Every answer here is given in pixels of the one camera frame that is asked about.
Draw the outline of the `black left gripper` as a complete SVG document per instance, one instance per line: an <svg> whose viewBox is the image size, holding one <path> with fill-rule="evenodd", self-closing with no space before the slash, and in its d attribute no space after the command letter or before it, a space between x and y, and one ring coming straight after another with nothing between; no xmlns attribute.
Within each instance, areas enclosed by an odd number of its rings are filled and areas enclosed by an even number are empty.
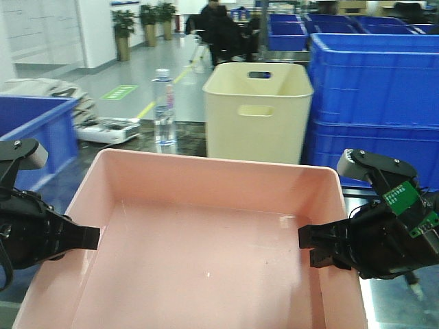
<svg viewBox="0 0 439 329"><path fill-rule="evenodd" d="M1 189L1 243L13 269L59 260L75 249L97 250L100 234L57 213L38 193Z"/></svg>

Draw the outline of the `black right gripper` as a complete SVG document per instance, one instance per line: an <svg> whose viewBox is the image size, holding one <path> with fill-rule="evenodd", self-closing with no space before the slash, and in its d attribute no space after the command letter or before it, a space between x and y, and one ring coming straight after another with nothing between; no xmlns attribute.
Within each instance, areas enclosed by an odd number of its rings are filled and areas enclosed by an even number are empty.
<svg viewBox="0 0 439 329"><path fill-rule="evenodd" d="M309 251L311 267L354 267L363 279L389 280L438 264L438 252L424 238L412 238L387 206L377 202L360 206L351 220L299 228L298 243L300 249L314 247Z"/></svg>

